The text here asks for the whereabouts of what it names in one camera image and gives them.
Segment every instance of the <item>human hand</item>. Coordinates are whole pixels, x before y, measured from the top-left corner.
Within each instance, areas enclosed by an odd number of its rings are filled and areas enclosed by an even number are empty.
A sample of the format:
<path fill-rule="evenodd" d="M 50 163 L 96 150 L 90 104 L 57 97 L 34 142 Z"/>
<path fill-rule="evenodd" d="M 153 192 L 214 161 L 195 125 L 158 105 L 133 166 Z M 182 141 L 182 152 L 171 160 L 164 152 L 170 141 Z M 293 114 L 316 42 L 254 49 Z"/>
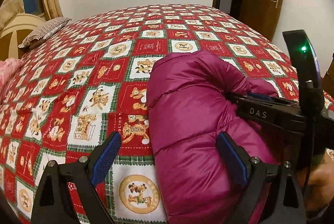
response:
<path fill-rule="evenodd" d="M 307 168 L 296 172 L 298 183 L 303 187 L 306 178 Z M 306 211 L 317 211 L 325 208 L 334 197 L 334 161 L 324 154 L 320 165 L 312 168 L 308 186 L 312 191 L 305 197 Z"/>

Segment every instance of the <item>bed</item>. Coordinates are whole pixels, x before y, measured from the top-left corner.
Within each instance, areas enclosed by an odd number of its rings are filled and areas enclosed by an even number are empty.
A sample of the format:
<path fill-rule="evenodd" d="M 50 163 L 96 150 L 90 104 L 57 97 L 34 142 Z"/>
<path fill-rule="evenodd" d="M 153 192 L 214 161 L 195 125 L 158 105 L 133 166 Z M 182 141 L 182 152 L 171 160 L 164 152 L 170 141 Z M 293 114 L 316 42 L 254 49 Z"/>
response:
<path fill-rule="evenodd" d="M 61 29 L 25 54 L 0 105 L 0 187 L 29 223 L 49 160 L 76 161 L 114 130 L 122 145 L 96 188 L 116 223 L 167 223 L 155 176 L 146 84 L 170 52 L 207 49 L 280 97 L 298 100 L 296 70 L 278 47 L 215 8 L 149 5 L 102 13 Z M 325 93 L 325 105 L 333 110 Z M 81 223 L 87 217 L 68 184 Z M 136 196 L 143 192 L 145 199 Z"/>

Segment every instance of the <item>black cable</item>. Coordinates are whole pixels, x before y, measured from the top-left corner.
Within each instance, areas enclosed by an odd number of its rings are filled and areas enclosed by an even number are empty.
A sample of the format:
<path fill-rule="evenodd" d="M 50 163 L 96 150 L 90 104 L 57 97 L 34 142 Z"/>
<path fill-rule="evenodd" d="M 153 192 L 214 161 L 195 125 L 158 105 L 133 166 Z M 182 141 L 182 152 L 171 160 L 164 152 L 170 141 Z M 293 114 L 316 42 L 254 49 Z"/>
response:
<path fill-rule="evenodd" d="M 311 169 L 312 169 L 312 157 L 313 157 L 313 152 L 314 152 L 314 132 L 315 132 L 315 123 L 314 123 L 314 119 L 312 119 L 312 134 L 311 134 L 311 154 L 310 154 L 310 165 L 307 169 L 307 173 L 306 173 L 306 178 L 305 178 L 305 182 L 304 182 L 304 186 L 303 186 L 303 190 L 302 190 L 302 194 L 303 197 L 305 198 L 305 191 L 306 191 L 306 187 L 309 183 L 309 179 L 310 179 L 310 174 L 311 174 Z"/>

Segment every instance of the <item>down jacket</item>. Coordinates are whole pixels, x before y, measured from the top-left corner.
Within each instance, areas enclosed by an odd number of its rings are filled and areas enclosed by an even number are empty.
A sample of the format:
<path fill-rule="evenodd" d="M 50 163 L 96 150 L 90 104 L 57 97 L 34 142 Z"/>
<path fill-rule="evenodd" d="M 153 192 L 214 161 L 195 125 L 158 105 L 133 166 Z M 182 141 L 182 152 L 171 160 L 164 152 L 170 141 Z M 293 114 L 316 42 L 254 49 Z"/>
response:
<path fill-rule="evenodd" d="M 235 114 L 224 94 L 277 96 L 262 79 L 249 79 L 206 50 L 171 53 L 153 67 L 147 88 L 150 137 L 169 224 L 222 224 L 242 189 L 234 184 L 216 149 L 226 131 L 250 156 L 277 164 L 283 140 Z M 261 215 L 268 185 L 249 223 Z"/>

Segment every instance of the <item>pillow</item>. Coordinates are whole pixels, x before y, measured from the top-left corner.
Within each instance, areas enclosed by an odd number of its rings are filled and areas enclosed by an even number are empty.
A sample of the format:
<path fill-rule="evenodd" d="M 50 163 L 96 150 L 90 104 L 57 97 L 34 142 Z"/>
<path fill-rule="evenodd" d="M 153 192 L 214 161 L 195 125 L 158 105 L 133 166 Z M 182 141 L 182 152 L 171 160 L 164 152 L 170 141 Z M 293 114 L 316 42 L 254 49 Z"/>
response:
<path fill-rule="evenodd" d="M 32 46 L 30 49 L 44 43 L 48 38 L 54 35 L 58 30 L 63 28 L 70 21 L 70 18 L 57 17 L 49 20 L 33 30 L 23 41 L 19 48 Z"/>
<path fill-rule="evenodd" d="M 7 58 L 5 61 L 0 61 L 0 104 L 2 102 L 2 96 L 6 94 L 4 88 L 7 82 L 22 65 L 22 60 L 16 58 Z"/>

